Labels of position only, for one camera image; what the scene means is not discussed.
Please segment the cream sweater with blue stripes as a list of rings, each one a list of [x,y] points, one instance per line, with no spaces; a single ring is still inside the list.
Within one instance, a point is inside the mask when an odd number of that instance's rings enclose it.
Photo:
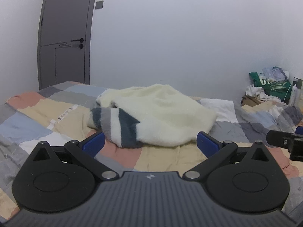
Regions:
[[[217,113],[169,85],[109,89],[90,110],[87,125],[120,148],[176,147],[208,133]]]

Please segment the white spray bottle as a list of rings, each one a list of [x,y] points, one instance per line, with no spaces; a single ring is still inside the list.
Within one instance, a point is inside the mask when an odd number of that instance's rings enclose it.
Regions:
[[[289,99],[289,106],[294,106],[295,105],[295,100],[296,100],[296,95],[297,95],[297,85],[294,84],[292,87],[290,99]]]

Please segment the green plastic bag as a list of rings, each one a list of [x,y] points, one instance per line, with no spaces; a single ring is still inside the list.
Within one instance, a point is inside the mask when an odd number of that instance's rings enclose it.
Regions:
[[[263,88],[266,95],[278,97],[282,102],[285,103],[289,102],[292,86],[288,80],[284,82],[268,82],[264,77],[258,75],[257,72],[251,72],[249,73],[249,76],[254,87]]]

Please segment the cardboard box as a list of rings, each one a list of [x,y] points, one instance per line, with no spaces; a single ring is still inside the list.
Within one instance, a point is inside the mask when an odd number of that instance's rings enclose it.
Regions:
[[[262,103],[262,101],[260,101],[257,98],[244,95],[241,99],[240,105],[241,106],[247,105],[247,106],[250,106],[250,107],[254,107],[254,106],[259,105],[261,103]]]

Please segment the white crumpled cloth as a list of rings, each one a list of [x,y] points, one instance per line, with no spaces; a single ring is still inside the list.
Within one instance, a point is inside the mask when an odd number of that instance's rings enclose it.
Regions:
[[[267,95],[262,87],[255,87],[254,85],[250,85],[247,87],[245,91],[246,96],[253,97],[258,99],[259,101],[265,102],[265,101],[272,101],[276,103],[280,103],[281,99],[272,96],[272,95]]]

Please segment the patchwork pastel bed cover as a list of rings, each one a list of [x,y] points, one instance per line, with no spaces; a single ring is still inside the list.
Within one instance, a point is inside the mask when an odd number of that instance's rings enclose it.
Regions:
[[[11,185],[20,167],[41,140],[51,145],[83,140],[94,133],[88,128],[89,111],[104,88],[65,82],[38,92],[26,92],[1,105],[1,221],[19,209]],[[210,135],[220,141],[232,140],[241,147],[265,139],[269,130],[293,133],[302,125],[302,109],[265,102],[254,107],[231,100],[198,98],[217,112]],[[124,171],[185,171],[204,161],[195,143],[175,148],[147,145],[120,149],[107,142],[97,160],[111,169]]]

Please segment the clear plastic package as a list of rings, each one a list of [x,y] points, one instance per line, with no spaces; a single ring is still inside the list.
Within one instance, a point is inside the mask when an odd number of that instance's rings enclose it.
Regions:
[[[267,82],[285,82],[289,79],[289,72],[280,67],[267,67],[262,70]]]

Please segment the dark grey door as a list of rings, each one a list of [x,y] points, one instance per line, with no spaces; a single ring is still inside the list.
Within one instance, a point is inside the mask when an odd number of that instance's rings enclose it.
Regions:
[[[90,83],[95,0],[43,0],[37,40],[39,88],[66,81]],[[71,42],[83,38],[84,42]]]

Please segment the wall power socket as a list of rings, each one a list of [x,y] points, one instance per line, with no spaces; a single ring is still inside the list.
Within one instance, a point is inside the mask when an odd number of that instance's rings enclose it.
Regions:
[[[293,86],[294,85],[297,87],[297,89],[301,89],[302,88],[302,79],[293,77]]]

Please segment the grey wall switch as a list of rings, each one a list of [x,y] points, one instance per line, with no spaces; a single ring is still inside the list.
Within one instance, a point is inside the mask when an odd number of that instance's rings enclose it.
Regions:
[[[104,1],[97,1],[95,3],[95,9],[102,9],[103,8],[103,4],[104,4]]]

